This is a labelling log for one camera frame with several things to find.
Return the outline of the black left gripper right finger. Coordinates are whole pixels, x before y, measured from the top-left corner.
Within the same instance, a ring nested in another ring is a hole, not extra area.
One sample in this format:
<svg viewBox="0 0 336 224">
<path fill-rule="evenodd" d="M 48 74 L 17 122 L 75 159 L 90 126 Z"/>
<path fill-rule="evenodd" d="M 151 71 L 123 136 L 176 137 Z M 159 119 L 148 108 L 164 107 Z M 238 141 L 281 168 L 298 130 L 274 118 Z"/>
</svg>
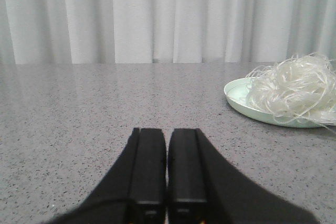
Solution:
<svg viewBox="0 0 336 224">
<path fill-rule="evenodd" d="M 173 131 L 168 158 L 169 223 L 316 223 L 228 162 L 200 129 Z"/>
</svg>

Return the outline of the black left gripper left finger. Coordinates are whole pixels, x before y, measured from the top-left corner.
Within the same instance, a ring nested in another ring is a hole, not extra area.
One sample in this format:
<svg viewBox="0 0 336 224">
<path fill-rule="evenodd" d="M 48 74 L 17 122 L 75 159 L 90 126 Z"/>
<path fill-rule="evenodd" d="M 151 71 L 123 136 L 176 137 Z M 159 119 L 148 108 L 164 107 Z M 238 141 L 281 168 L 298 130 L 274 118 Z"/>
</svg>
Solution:
<svg viewBox="0 0 336 224">
<path fill-rule="evenodd" d="M 87 199 L 54 223 L 164 223 L 166 146 L 160 129 L 134 128 Z"/>
</svg>

